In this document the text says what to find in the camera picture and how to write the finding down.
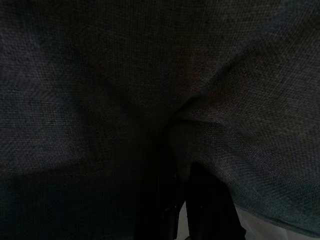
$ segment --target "woven fabric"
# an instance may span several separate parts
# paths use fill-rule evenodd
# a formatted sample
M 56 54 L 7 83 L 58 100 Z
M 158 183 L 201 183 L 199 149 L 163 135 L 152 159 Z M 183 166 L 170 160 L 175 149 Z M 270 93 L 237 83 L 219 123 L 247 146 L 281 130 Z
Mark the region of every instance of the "woven fabric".
M 320 236 L 320 2 L 2 0 L 0 33 L 1 239 L 132 239 L 169 124 L 183 181 Z

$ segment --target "gray fabric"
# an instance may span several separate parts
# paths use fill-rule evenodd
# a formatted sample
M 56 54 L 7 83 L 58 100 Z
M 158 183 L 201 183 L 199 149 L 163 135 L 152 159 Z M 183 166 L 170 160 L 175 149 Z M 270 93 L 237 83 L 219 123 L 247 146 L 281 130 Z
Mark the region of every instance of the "gray fabric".
M 164 127 L 235 203 L 320 236 L 320 3 L 2 0 L 2 239 L 131 239 Z

